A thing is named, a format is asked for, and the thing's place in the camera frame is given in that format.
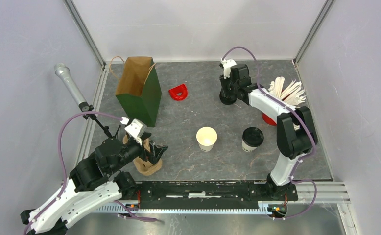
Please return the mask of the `black coffee cup lid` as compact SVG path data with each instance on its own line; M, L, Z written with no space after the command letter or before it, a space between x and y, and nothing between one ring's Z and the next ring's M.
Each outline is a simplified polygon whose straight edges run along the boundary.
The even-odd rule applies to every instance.
M264 134L257 127L248 127L243 131L242 141L249 147L259 147L264 141Z

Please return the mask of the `white paper coffee cup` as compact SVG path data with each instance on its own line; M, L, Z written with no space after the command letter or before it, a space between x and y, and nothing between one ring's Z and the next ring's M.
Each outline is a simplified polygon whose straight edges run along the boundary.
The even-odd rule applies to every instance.
M245 152L252 152L252 151L254 151L257 148L258 148L258 146L250 146L247 143L245 143L244 141L242 141L242 149Z

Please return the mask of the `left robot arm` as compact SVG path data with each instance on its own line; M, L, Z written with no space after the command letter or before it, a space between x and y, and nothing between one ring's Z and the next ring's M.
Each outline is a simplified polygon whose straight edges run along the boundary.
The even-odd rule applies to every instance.
M135 199L138 185L129 172L122 171L137 161L152 174L162 166L168 149L150 139L145 132L142 143L129 134L122 140L107 138L69 173L62 186L37 209L25 210L20 216L26 225L25 235L64 235L81 218L108 202Z

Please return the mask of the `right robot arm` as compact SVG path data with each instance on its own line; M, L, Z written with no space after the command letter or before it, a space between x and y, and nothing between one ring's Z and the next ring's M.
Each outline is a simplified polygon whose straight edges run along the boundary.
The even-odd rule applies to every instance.
M268 174L265 183L266 195L272 200L280 199L292 185L292 175L296 165L311 151L315 150L317 136L308 107L296 108L277 99L261 84L251 81L246 64L234 60L222 60L223 74L220 100L225 105L241 100L256 108L276 123L276 141L280 152L277 163Z

